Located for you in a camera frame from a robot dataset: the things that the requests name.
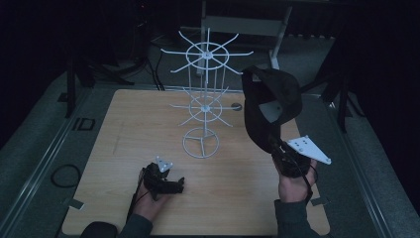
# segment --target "white wire rack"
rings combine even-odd
[[[183,69],[188,69],[189,86],[183,87],[183,90],[188,94],[190,102],[188,105],[171,104],[170,106],[185,108],[189,111],[190,117],[179,124],[179,126],[185,125],[193,119],[202,122],[202,127],[193,128],[184,135],[182,145],[185,152],[191,157],[205,159],[213,156],[219,149],[220,144],[219,137],[214,131],[208,128],[208,123],[219,120],[227,126],[232,127],[231,124],[221,118],[222,112],[223,110],[241,109],[241,105],[224,107],[221,102],[223,94],[229,88],[228,86],[225,88],[224,85],[226,69],[235,74],[242,74],[241,72],[235,71],[231,67],[227,66],[227,63],[230,57],[249,56],[253,52],[245,54],[230,54],[228,52],[225,47],[235,41],[239,34],[222,45],[210,42],[210,29],[207,31],[207,41],[201,43],[194,44],[185,38],[182,33],[179,32],[179,35],[191,45],[186,52],[162,51],[166,54],[185,55],[187,64],[176,70],[171,70],[170,72],[179,72]],[[191,67],[198,68],[203,71],[203,73],[200,74],[199,90],[193,90],[191,86]],[[218,76],[219,69],[222,70],[221,83],[218,82],[218,77],[220,77]],[[209,80],[211,79],[213,80],[213,88],[208,88]]]

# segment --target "wooden table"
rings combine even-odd
[[[244,104],[243,93],[226,93],[224,106]],[[185,189],[175,195],[155,221],[155,235],[274,235],[273,201],[278,199],[278,174],[269,154],[249,138],[243,110],[224,110],[223,120],[208,124],[220,139],[210,158],[195,159],[182,147],[184,134],[202,122],[180,123],[190,115],[182,91],[118,90],[111,102],[74,199],[62,224],[67,235],[81,234],[93,221],[123,228],[139,171],[156,156],[173,162],[168,179],[185,177]],[[299,137],[294,120],[282,127],[282,139]],[[316,185],[313,198],[319,197]],[[308,204],[308,219],[320,234],[329,223],[322,205]]]

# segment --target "sleeve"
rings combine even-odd
[[[145,217],[132,214],[118,238],[146,238],[151,234],[153,227]]]
[[[315,238],[320,237],[311,229],[307,220],[306,202],[274,202],[277,218],[278,238]]]

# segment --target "hand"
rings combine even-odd
[[[311,160],[311,166],[309,169],[306,178],[309,181],[309,184],[312,186],[315,183],[315,171],[316,161]],[[308,186],[305,183],[305,180],[300,178],[289,178],[281,174],[280,169],[275,166],[279,174],[278,182],[278,195],[282,202],[297,202],[302,201],[306,198],[308,194]]]
[[[163,194],[159,200],[155,201],[148,189],[142,183],[139,192],[137,193],[137,203],[133,209],[133,213],[145,217],[150,222],[154,222],[155,218],[170,198],[171,194]]]

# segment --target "black cap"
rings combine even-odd
[[[302,110],[299,83],[285,71],[250,66],[243,70],[242,86],[247,133],[262,150],[271,153],[269,136],[280,138],[281,125]]]

